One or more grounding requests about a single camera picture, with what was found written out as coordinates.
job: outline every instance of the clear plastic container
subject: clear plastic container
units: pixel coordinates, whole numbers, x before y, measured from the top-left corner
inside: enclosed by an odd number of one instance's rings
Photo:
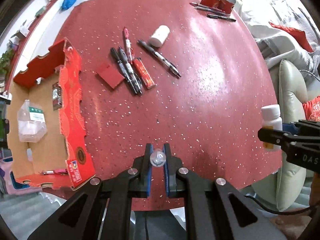
[[[161,167],[165,164],[167,157],[161,149],[155,149],[150,155],[150,162],[155,167]]]
[[[41,106],[28,99],[18,111],[18,132],[21,142],[38,142],[47,133]]]

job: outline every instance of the plastic bottle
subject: plastic bottle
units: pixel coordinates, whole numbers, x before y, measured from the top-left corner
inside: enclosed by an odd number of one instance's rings
[[[41,107],[28,99],[18,111],[18,132],[21,142],[38,142],[47,133]]]
[[[282,118],[280,117],[280,106],[270,105],[261,107],[262,127],[282,131]],[[268,151],[277,151],[281,146],[272,143],[263,143],[263,147]]]
[[[161,167],[165,164],[167,157],[161,149],[155,149],[150,155],[150,162],[155,167]]]

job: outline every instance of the sofa armrest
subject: sofa armrest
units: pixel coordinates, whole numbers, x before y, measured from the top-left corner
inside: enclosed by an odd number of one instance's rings
[[[289,61],[279,65],[279,105],[284,123],[305,119],[302,103],[308,100],[307,87],[300,71]],[[298,197],[305,178],[306,169],[286,161],[282,154],[282,167],[277,174],[276,206],[287,209]]]
[[[300,71],[291,62],[282,60],[269,73],[283,122],[305,119],[302,102],[308,100],[308,94]],[[278,210],[285,210],[294,203],[306,178],[306,169],[287,162],[286,157],[282,152],[282,167],[277,174],[270,174],[252,185],[260,197],[275,204]]]

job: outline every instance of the pink pen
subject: pink pen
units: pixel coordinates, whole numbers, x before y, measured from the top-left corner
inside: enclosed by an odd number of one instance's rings
[[[134,60],[134,53],[133,53],[133,49],[131,48],[131,43],[129,40],[129,32],[126,27],[123,28],[123,35],[125,38],[125,51],[127,53],[130,64],[132,64]]]
[[[49,175],[49,174],[68,174],[67,169],[55,169],[53,171],[41,171],[39,172],[41,175]]]

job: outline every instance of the red card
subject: red card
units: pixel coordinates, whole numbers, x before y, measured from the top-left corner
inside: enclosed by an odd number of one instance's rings
[[[105,63],[97,68],[96,73],[113,89],[124,80],[123,75],[114,66]]]

